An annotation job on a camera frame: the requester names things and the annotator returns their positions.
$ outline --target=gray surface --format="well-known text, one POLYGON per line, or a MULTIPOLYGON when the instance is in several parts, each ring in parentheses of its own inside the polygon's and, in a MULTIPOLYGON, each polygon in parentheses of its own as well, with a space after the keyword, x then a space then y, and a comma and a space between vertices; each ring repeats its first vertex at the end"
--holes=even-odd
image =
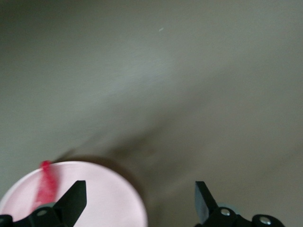
POLYGON ((193 226, 194 180, 303 222, 303 1, 12 1, 0 10, 0 195, 71 148, 193 226))

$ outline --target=black plastic part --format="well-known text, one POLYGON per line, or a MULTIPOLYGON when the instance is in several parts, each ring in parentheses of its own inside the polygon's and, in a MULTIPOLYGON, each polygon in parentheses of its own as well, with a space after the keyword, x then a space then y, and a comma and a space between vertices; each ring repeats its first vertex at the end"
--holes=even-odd
POLYGON ((195 196, 196 211, 201 221, 195 227, 285 227, 281 221, 269 215, 255 215, 250 222, 230 208, 218 207, 204 182, 196 182, 195 196), (262 223, 262 217, 268 218, 270 225, 262 223))
POLYGON ((0 227, 73 227, 86 202, 86 183, 76 181, 53 207, 36 209, 17 222, 11 215, 0 215, 0 227))

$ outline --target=metal screw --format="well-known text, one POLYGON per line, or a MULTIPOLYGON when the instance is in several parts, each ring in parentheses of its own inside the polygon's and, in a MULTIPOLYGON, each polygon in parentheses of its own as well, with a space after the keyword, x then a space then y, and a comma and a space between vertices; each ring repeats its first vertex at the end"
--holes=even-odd
POLYGON ((39 212, 37 213, 37 216, 42 216, 42 215, 44 215, 44 214, 46 214, 46 213, 47 213, 46 210, 41 210, 41 211, 39 211, 39 212))
POLYGON ((266 217, 260 217, 260 222, 262 222, 265 225, 271 225, 271 221, 266 217))
POLYGON ((229 212, 229 210, 227 210, 227 209, 222 209, 221 210, 221 214, 223 214, 223 215, 225 215, 225 216, 230 216, 230 212, 229 212))

